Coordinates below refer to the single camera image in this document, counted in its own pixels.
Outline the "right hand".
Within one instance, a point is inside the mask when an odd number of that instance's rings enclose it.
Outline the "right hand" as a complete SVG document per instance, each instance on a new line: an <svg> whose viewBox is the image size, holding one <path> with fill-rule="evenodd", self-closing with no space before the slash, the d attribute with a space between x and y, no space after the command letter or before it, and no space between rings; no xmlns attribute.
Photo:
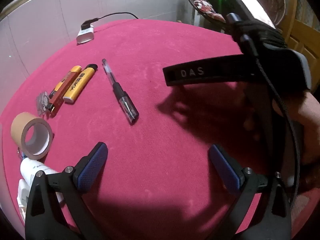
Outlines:
<svg viewBox="0 0 320 240"><path fill-rule="evenodd" d="M300 183L305 189L319 187L319 101L306 91L285 105L291 120L303 128Z"/></svg>

